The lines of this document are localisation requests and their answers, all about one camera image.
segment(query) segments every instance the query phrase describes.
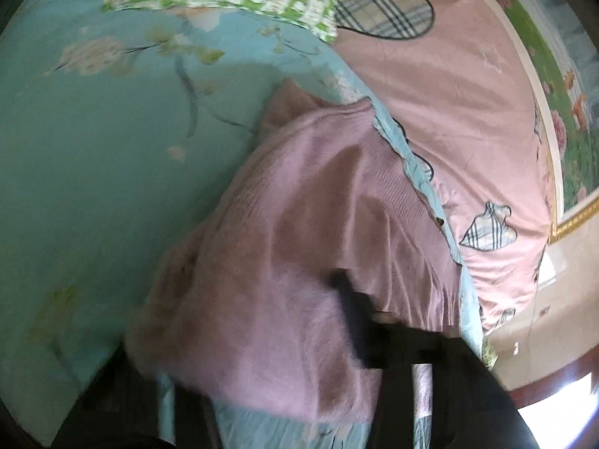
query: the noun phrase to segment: bed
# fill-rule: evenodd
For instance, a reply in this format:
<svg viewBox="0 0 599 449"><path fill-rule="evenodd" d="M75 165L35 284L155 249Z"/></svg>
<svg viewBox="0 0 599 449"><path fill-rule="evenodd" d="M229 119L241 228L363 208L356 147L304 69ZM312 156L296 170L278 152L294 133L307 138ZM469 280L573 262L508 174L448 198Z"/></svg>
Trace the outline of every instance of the bed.
<svg viewBox="0 0 599 449"><path fill-rule="evenodd" d="M0 224L9 239L0 394L26 432L52 443L118 346L166 248L208 216L255 147L260 113L286 77L332 102L371 98L374 127L405 160L462 265L460 335L475 352L483 328L529 301L550 193L528 78L481 0L402 1L409 25L377 14L368 26L355 15L371 1L343 0L333 47L242 11L19 6L0 37ZM502 140L505 122L515 125ZM518 167L506 168L514 159ZM492 225L490 239L470 234L480 222ZM154 417L174 441L174 388L159 386ZM368 424L213 407L230 449L361 448L368 436ZM420 415L415 441L425 448L430 417Z"/></svg>

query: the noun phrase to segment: pink towel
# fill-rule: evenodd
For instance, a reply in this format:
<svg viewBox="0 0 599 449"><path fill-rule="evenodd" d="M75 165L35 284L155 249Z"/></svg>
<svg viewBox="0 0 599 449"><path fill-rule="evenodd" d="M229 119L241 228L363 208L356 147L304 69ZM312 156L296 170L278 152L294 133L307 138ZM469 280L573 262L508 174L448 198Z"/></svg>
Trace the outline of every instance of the pink towel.
<svg viewBox="0 0 599 449"><path fill-rule="evenodd" d="M270 134L167 257L128 332L142 372L276 415L369 420L380 374L353 359L333 268L409 325L457 334L460 265L373 118L368 99L280 87Z"/></svg>

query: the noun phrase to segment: heart pattern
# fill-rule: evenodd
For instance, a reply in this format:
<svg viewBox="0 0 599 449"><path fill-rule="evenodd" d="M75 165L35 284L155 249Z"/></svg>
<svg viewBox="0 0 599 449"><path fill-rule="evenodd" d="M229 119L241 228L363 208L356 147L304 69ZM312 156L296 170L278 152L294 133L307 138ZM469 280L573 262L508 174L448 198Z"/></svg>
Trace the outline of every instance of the heart pattern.
<svg viewBox="0 0 599 449"><path fill-rule="evenodd" d="M480 251L495 251L511 245L518 235L514 228L505 223L509 216L510 206L487 202L484 205L484 213L474 218L470 228L463 235L460 246Z"/></svg>
<svg viewBox="0 0 599 449"><path fill-rule="evenodd" d="M505 311L503 311L501 317L499 317L499 320L495 323L495 328L497 329L498 327L503 326L503 324L508 322L508 320L510 320L515 315L516 315L516 309L514 309L514 308L506 309Z"/></svg>
<svg viewBox="0 0 599 449"><path fill-rule="evenodd" d="M337 26L380 39L408 40L432 28L428 0L337 0Z"/></svg>

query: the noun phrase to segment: pink bedsheet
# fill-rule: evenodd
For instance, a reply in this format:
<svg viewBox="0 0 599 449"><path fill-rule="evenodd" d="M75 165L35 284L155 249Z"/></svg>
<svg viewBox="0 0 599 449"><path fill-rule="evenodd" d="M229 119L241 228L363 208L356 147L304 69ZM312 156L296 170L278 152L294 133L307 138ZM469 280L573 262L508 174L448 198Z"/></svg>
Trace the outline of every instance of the pink bedsheet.
<svg viewBox="0 0 599 449"><path fill-rule="evenodd" d="M379 40L341 30L335 50L432 165L432 185L463 243L483 328L492 330L536 290L550 226L547 142L542 130L534 133L528 77L492 10L483 0L430 1L436 19L423 37ZM466 235L481 235L489 211L505 219L499 249Z"/></svg>

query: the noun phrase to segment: wall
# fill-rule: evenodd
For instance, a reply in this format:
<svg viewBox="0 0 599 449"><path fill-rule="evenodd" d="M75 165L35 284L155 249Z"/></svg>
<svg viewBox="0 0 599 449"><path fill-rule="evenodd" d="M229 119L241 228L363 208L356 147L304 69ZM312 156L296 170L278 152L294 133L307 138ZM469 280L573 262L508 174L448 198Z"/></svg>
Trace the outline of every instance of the wall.
<svg viewBox="0 0 599 449"><path fill-rule="evenodd" d="M546 254L556 269L555 282L489 337L499 355L493 372L509 390L557 371L599 344L599 216Z"/></svg>

